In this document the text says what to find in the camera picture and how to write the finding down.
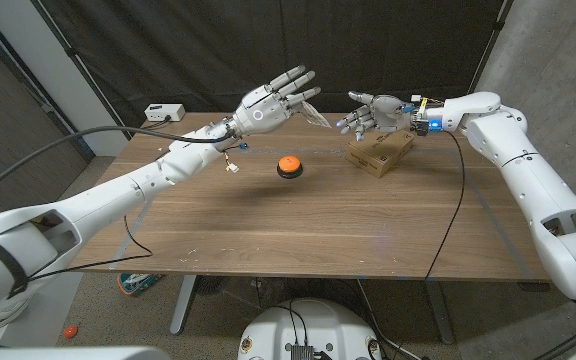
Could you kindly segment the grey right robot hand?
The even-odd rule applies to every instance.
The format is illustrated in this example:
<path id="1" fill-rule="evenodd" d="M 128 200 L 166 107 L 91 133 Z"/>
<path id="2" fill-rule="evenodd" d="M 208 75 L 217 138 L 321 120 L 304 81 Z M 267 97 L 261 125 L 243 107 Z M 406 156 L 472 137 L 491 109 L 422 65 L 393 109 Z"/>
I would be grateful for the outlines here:
<path id="1" fill-rule="evenodd" d="M 354 133 L 356 140 L 362 141 L 367 132 L 394 133 L 411 127 L 411 114 L 405 113 L 406 109 L 413 108 L 411 103 L 391 95 L 356 91 L 349 91 L 348 96 L 361 106 L 336 123 L 342 135 Z"/>

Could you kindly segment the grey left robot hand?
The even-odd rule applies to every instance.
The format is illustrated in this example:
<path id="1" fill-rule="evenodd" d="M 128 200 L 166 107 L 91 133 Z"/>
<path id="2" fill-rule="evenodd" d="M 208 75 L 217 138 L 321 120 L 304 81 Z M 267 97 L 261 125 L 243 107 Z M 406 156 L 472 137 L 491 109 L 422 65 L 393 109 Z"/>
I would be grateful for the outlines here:
<path id="1" fill-rule="evenodd" d="M 313 87 L 299 92 L 315 75 L 314 71 L 307 71 L 304 65 L 299 65 L 268 84 L 250 91 L 232 114 L 237 128 L 236 134 L 241 136 L 268 133 L 279 128 L 296 112 L 302 110 L 303 102 L 321 91 L 319 87 Z"/>

